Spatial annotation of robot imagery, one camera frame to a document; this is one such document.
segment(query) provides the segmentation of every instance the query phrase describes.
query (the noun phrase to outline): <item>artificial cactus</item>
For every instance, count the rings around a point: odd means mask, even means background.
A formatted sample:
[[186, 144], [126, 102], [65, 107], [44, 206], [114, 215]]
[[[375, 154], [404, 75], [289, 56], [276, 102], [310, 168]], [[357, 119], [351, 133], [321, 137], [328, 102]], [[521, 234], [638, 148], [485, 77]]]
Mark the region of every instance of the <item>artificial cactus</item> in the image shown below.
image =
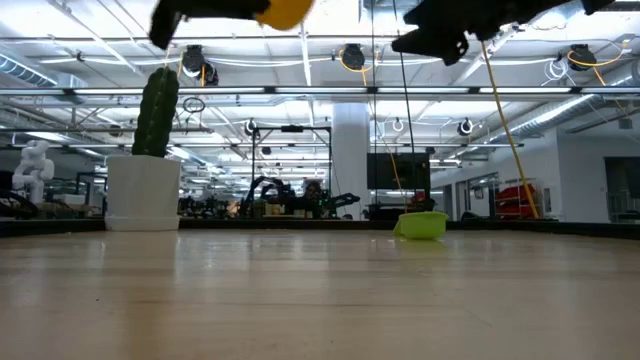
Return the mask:
[[133, 155], [166, 155], [179, 88], [178, 75], [167, 67], [149, 76], [142, 93], [138, 128], [131, 151]]

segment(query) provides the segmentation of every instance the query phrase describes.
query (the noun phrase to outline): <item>white pot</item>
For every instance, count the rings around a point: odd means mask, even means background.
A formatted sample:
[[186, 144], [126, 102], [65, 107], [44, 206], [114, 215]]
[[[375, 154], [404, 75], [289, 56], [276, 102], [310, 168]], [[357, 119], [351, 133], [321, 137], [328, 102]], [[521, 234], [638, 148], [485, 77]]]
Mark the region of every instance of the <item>white pot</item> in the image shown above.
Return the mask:
[[180, 225], [180, 163], [146, 155], [107, 159], [110, 231], [167, 231]]

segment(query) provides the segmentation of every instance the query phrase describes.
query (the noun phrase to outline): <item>white pillar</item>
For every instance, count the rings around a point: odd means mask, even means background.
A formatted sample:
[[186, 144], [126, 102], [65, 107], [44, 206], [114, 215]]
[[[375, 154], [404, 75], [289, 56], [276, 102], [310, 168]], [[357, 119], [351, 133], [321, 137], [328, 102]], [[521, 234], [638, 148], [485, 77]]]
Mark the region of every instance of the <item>white pillar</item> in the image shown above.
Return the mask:
[[352, 193], [360, 204], [338, 209], [338, 216], [351, 214], [361, 219], [361, 210], [370, 203], [367, 189], [367, 152], [369, 151], [369, 109], [366, 103], [333, 105], [333, 196]]

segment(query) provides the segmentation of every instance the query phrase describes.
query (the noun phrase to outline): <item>white robot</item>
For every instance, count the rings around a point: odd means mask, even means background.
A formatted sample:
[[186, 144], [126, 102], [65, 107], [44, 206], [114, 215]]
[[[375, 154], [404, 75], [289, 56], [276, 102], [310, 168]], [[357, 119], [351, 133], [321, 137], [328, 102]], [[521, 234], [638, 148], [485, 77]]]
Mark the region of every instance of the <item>white robot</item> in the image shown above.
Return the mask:
[[[55, 165], [47, 159], [45, 153], [49, 149], [46, 141], [29, 141], [27, 147], [22, 149], [20, 165], [13, 172], [13, 188], [22, 189], [27, 185], [31, 189], [29, 200], [34, 204], [43, 201], [44, 181], [53, 179]], [[24, 172], [33, 168], [30, 175]]]

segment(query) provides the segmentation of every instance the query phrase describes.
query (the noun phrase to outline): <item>wooden floor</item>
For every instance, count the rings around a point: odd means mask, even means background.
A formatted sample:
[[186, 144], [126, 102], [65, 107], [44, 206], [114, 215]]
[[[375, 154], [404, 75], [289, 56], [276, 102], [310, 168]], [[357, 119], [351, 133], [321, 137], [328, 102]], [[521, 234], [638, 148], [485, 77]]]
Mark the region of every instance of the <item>wooden floor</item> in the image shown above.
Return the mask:
[[0, 240], [1, 359], [640, 358], [640, 242], [183, 231]]

